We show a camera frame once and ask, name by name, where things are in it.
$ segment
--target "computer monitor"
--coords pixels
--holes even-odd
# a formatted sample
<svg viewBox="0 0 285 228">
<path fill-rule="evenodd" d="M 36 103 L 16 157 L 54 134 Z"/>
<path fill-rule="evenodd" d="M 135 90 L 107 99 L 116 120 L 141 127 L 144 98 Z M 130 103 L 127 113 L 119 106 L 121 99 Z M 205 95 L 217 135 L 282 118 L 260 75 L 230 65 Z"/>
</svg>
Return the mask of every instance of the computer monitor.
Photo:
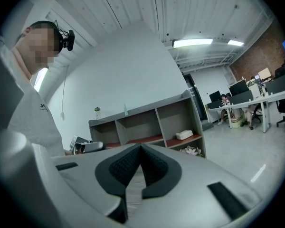
<svg viewBox="0 0 285 228">
<path fill-rule="evenodd" d="M 210 94 L 209 97 L 211 99 L 211 102 L 221 101 L 222 100 L 222 97 L 221 97 L 219 91 Z"/>
<path fill-rule="evenodd" d="M 261 72 L 258 73 L 262 80 L 267 79 L 271 76 L 271 73 L 268 68 L 263 69 Z"/>
<path fill-rule="evenodd" d="M 246 81 L 242 80 L 238 83 L 236 83 L 233 86 L 229 87 L 230 93 L 232 94 L 232 96 L 241 94 L 243 92 L 246 92 L 249 90 L 249 88 L 247 87 Z"/>
</svg>

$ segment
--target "shelving unit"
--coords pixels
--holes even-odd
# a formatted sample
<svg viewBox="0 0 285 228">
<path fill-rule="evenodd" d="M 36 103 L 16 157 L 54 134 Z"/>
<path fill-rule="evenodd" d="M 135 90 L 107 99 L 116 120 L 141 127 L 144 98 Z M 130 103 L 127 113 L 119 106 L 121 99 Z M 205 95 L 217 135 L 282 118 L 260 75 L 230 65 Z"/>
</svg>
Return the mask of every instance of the shelving unit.
<svg viewBox="0 0 285 228">
<path fill-rule="evenodd" d="M 200 118 L 189 90 L 162 101 L 135 108 L 101 120 L 89 121 L 93 141 L 107 148 L 129 143 L 151 143 L 179 150 L 188 145 L 198 147 L 206 157 Z M 176 139 L 175 134 L 192 130 L 193 136 Z"/>
<path fill-rule="evenodd" d="M 91 126 L 90 133 L 92 139 L 103 142 L 107 148 L 121 146 L 114 121 Z"/>
<path fill-rule="evenodd" d="M 183 145 L 183 144 L 188 144 L 190 142 L 193 142 L 195 140 L 198 140 L 200 139 L 202 136 L 199 135 L 199 134 L 194 134 L 193 136 L 187 138 L 187 139 L 184 139 L 184 140 L 178 140 L 178 139 L 170 139 L 170 140 L 167 140 L 167 148 L 174 148 L 174 147 L 177 147 L 177 146 L 180 146 L 180 145 Z"/>
<path fill-rule="evenodd" d="M 145 137 L 141 139 L 130 140 L 127 143 L 157 143 L 163 141 L 163 136 L 161 134 L 157 136 Z"/>
</svg>

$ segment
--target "tissue box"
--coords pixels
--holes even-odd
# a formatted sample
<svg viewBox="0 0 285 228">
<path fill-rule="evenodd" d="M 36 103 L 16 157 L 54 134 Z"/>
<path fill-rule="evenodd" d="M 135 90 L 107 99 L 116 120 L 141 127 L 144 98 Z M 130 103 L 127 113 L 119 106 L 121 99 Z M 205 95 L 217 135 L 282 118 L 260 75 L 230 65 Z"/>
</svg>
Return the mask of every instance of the tissue box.
<svg viewBox="0 0 285 228">
<path fill-rule="evenodd" d="M 193 132 L 191 130 L 185 130 L 182 131 L 181 133 L 176 133 L 176 138 L 179 140 L 184 140 L 186 138 L 189 138 L 193 135 Z"/>
</svg>

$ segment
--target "brick wall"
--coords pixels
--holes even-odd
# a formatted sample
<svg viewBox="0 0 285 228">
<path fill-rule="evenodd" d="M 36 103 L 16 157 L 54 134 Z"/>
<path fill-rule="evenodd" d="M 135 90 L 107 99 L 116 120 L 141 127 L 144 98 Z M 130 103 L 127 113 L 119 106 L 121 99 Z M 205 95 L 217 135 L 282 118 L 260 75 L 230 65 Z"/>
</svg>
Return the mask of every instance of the brick wall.
<svg viewBox="0 0 285 228">
<path fill-rule="evenodd" d="M 284 40 L 285 35 L 278 21 L 274 20 L 265 33 L 230 66 L 236 79 L 243 76 L 248 81 L 266 67 L 274 76 L 275 70 L 285 60 Z"/>
</svg>

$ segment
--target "monitor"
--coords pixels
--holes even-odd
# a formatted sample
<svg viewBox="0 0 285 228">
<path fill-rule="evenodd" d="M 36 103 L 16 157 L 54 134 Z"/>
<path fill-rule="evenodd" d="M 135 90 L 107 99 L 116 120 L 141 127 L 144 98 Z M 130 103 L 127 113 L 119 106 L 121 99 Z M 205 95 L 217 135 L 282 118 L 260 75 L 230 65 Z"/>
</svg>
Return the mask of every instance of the monitor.
<svg viewBox="0 0 285 228">
<path fill-rule="evenodd" d="M 264 70 L 259 72 L 258 75 L 260 76 L 260 78 L 262 80 L 267 79 L 267 78 L 269 78 L 271 76 L 270 71 L 269 71 L 268 68 L 265 68 Z"/>
<path fill-rule="evenodd" d="M 210 94 L 209 97 L 211 99 L 211 102 L 221 101 L 222 100 L 222 97 L 221 97 L 219 91 Z"/>
<path fill-rule="evenodd" d="M 246 84 L 246 81 L 242 80 L 242 81 L 239 81 L 238 83 L 236 83 L 235 85 L 230 86 L 229 90 L 230 90 L 230 93 L 232 94 L 232 96 L 235 96 L 235 95 L 241 94 L 243 92 L 246 92 L 249 89 L 248 89 L 248 86 Z"/>
</svg>

